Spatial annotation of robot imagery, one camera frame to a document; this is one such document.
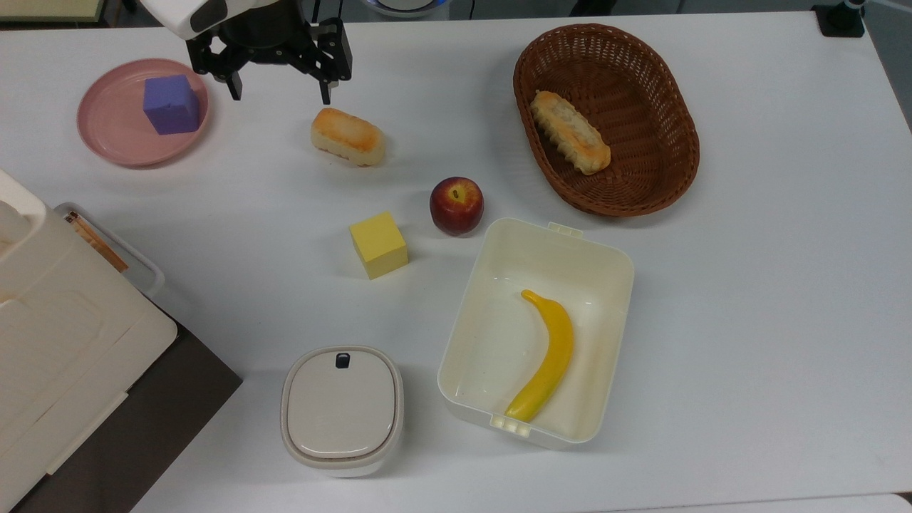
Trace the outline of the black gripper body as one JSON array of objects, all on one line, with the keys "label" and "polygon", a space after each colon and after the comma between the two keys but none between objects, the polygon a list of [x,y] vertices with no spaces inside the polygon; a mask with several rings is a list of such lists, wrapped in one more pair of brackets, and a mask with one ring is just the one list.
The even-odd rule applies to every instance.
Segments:
[{"label": "black gripper body", "polygon": [[225,21],[187,41],[191,67],[216,81],[239,82],[248,63],[288,65],[319,82],[351,78],[352,55],[340,19]]}]

